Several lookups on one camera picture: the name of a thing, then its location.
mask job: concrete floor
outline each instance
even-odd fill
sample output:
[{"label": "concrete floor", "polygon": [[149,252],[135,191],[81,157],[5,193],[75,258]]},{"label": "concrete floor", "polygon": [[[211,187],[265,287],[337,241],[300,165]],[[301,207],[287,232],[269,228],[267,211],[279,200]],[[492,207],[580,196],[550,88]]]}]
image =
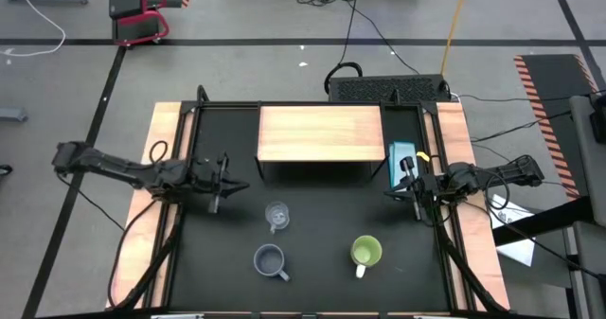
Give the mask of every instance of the concrete floor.
[{"label": "concrete floor", "polygon": [[[606,39],[602,0],[568,0],[587,39]],[[40,7],[62,26],[69,39],[109,39],[108,0],[85,7]],[[383,35],[398,39],[445,39],[456,0],[359,0]],[[324,8],[295,0],[192,0],[187,9],[163,12],[172,39],[344,38],[350,9],[344,3]],[[55,39],[59,35],[28,6],[0,0],[0,50],[40,50],[3,39]],[[352,38],[376,38],[372,26],[354,19]],[[557,0],[466,0],[457,39],[574,40]],[[338,62],[340,45],[148,46],[128,51],[101,125],[96,147],[138,160],[153,104],[195,98],[203,84],[213,100],[325,100],[322,82]],[[441,46],[397,46],[421,73],[436,73]],[[606,48],[592,47],[599,65]],[[576,46],[453,47],[446,79],[454,92],[479,97],[525,97],[513,65],[514,55],[581,54]],[[31,285],[62,207],[66,186],[53,176],[50,161],[60,141],[83,140],[116,54],[103,45],[66,45],[53,55],[0,58],[0,105],[24,106],[27,123],[1,123],[0,162],[14,173],[0,184],[0,312],[21,316]],[[365,75],[409,74],[389,48],[352,45],[348,61]],[[471,135],[484,136],[534,119],[529,105],[479,103],[464,99]],[[557,181],[537,128],[484,143],[506,156],[531,154],[546,180]],[[479,166],[501,164],[477,149]],[[87,175],[82,190],[112,216],[125,222],[132,191],[114,181]],[[566,200],[563,189],[516,187],[512,201],[547,209]],[[78,198],[38,315],[102,310],[119,232]],[[562,289],[506,279],[511,306],[539,315],[568,315]]]}]

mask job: paper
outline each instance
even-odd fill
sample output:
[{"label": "paper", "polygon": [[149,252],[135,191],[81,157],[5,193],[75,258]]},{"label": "paper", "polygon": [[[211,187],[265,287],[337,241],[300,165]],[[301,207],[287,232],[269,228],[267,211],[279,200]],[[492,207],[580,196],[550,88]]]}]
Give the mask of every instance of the paper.
[{"label": "paper", "polygon": [[399,184],[400,179],[402,179],[406,174],[400,168],[400,160],[407,156],[413,157],[415,167],[412,168],[412,172],[415,175],[415,178],[419,177],[415,144],[406,142],[395,142],[389,144],[389,178],[391,179],[391,186],[396,186]]},{"label": "paper", "polygon": [[[505,199],[495,194],[492,195],[492,202],[494,204],[503,205],[505,203]],[[508,203],[507,208],[503,210],[494,210],[494,212],[499,216],[502,221],[505,221],[507,223],[515,222],[533,215],[521,206],[513,204],[512,202]],[[492,229],[498,228],[503,225],[499,220],[494,217],[492,213],[490,213],[490,219],[492,220]],[[514,260],[520,263],[524,263],[528,267],[532,265],[534,242],[529,239],[505,244],[496,247],[496,250],[497,252],[499,252],[499,254],[502,254],[509,258],[513,258]]]}]

